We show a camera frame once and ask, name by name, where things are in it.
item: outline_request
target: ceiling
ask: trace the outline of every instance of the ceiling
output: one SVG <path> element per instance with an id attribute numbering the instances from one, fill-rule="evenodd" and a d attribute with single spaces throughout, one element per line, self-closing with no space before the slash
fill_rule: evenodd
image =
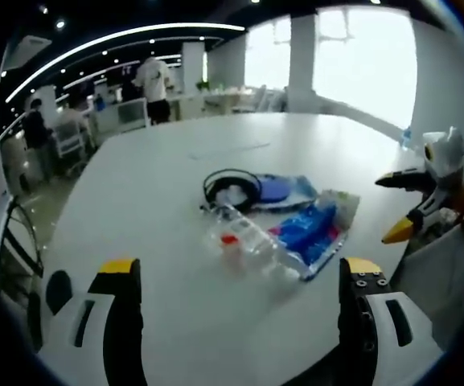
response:
<path id="1" fill-rule="evenodd" d="M 419 0 L 381 0 L 384 5 L 409 9 L 414 18 L 440 27 L 440 23 L 421 5 Z M 102 2 L 101 0 L 43 0 L 43 2 L 20 0 L 17 4 L 5 5 L 0 11 L 0 63 L 5 45 L 8 52 L 17 46 L 27 35 L 39 36 L 51 40 L 51 44 L 19 69 L 7 72 L 1 78 L 0 100 L 5 100 L 15 88 L 30 74 L 70 49 L 93 39 L 127 30 L 159 23 L 178 22 L 210 22 L 228 23 L 242 27 L 250 27 L 267 19 L 283 14 L 303 15 L 314 12 L 316 6 L 339 4 L 370 4 L 369 0 L 261 0 L 258 4 L 250 0 L 119 0 L 119 2 Z M 44 14 L 40 6 L 47 8 Z M 65 27 L 58 31 L 55 24 L 63 19 Z M 23 100 L 30 94 L 31 88 L 42 84 L 53 83 L 60 93 L 62 87 L 80 77 L 114 65 L 119 59 L 121 63 L 131 60 L 143 60 L 147 53 L 155 55 L 172 55 L 181 52 L 183 39 L 159 40 L 160 38 L 186 37 L 194 40 L 205 36 L 207 50 L 217 43 L 232 39 L 239 31 L 183 28 L 142 32 L 120 37 L 97 44 L 87 50 L 73 55 L 38 76 L 28 87 L 18 94 L 4 110 L 11 107 L 22 107 Z M 154 44 L 149 39 L 156 39 Z"/>

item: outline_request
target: plastic bottle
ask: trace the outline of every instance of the plastic bottle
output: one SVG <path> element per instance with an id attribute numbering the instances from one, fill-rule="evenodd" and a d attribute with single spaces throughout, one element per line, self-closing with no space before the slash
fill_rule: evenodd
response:
<path id="1" fill-rule="evenodd" d="M 400 138 L 400 146 L 403 150 L 409 149 L 411 136 L 412 136 L 412 132 L 410 131 L 409 127 L 403 130 L 403 133 L 401 134 L 401 138 Z"/>

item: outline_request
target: black shirt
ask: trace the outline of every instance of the black shirt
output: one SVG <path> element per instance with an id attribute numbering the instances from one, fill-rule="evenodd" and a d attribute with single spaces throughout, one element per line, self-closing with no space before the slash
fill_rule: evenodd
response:
<path id="1" fill-rule="evenodd" d="M 44 119 L 39 111 L 33 110 L 25 118 L 24 137 L 28 148 L 37 149 L 47 143 L 49 131 L 44 126 Z"/>

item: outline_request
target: table surface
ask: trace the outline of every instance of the table surface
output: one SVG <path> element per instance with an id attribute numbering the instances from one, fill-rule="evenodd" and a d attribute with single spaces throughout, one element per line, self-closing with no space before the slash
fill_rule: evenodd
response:
<path id="1" fill-rule="evenodd" d="M 339 343 L 339 256 L 306 284 L 238 273 L 204 242 L 211 222 L 199 211 L 202 181 L 235 167 L 305 175 L 318 190 L 359 195 L 339 255 L 366 257 L 391 277 L 406 243 L 380 239 L 420 196 L 374 182 L 419 162 L 383 134 L 332 116 L 243 114 L 122 134 L 101 147 L 72 191 L 43 283 L 65 269 L 73 290 L 86 291 L 103 262 L 139 258 L 149 384 L 282 384 Z"/>

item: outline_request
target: blue package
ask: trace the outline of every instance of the blue package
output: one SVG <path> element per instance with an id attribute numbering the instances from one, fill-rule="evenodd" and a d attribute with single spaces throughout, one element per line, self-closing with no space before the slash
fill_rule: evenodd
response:
<path id="1" fill-rule="evenodd" d="M 328 231 L 336 212 L 335 205 L 324 209 L 310 205 L 277 227 L 278 239 L 288 250 L 299 253 L 306 265 L 312 265 L 333 242 Z"/>

